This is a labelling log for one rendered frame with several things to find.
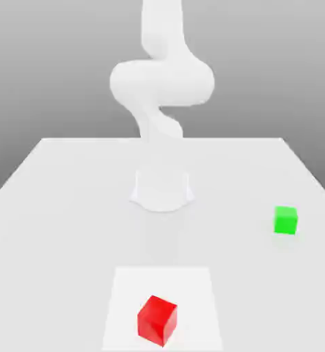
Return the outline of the small green cube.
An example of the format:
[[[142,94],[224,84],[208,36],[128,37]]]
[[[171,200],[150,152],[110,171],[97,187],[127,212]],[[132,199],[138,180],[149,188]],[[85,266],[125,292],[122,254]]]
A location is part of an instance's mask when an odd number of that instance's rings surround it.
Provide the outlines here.
[[[276,206],[273,231],[278,234],[295,235],[298,226],[298,212],[294,207]]]

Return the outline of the small red cube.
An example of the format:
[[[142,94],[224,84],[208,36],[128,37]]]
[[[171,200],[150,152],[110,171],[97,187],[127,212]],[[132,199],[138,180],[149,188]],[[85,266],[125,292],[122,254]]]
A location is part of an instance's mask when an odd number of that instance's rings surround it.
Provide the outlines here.
[[[177,326],[177,305],[151,296],[137,314],[137,334],[165,346]]]

